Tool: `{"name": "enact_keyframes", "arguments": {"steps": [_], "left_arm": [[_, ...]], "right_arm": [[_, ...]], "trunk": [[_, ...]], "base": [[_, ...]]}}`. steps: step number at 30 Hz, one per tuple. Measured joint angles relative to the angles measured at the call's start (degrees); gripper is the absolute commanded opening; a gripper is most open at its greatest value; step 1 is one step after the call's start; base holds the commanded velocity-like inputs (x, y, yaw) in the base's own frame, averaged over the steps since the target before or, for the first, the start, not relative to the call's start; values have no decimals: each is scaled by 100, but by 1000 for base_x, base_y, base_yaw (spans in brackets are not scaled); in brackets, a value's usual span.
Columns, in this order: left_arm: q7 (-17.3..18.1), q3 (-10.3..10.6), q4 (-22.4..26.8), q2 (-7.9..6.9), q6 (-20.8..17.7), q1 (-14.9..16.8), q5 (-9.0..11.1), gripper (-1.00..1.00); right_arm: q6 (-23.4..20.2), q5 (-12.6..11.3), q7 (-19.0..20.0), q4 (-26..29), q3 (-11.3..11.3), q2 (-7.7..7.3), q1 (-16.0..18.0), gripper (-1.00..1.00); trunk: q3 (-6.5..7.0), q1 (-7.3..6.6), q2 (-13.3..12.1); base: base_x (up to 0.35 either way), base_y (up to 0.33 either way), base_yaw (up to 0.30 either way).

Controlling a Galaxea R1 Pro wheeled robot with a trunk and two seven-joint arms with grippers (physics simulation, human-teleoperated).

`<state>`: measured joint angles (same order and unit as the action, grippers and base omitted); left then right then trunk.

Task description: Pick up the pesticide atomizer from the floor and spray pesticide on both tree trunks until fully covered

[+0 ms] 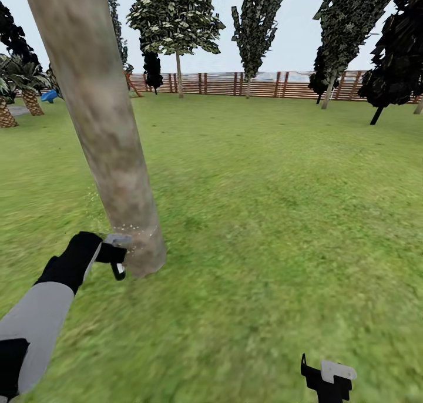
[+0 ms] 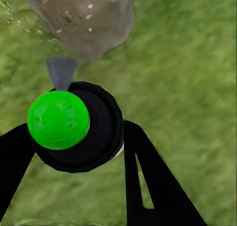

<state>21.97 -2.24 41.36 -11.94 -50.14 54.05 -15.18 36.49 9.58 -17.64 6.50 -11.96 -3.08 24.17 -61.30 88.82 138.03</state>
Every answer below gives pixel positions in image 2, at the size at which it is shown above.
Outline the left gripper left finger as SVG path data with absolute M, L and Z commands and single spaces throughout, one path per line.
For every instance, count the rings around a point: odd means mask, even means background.
M 34 153 L 27 123 L 0 137 L 0 222 Z

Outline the pesticide atomizer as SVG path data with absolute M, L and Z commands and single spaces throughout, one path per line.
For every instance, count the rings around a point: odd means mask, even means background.
M 115 98 L 101 86 L 72 82 L 76 59 L 44 62 L 55 86 L 31 106 L 27 127 L 41 160 L 57 171 L 89 172 L 124 149 L 124 117 Z

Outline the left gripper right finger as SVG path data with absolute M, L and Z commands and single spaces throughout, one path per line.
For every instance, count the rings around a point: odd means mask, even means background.
M 127 226 L 207 226 L 143 131 L 124 121 Z M 143 205 L 135 154 L 154 208 Z

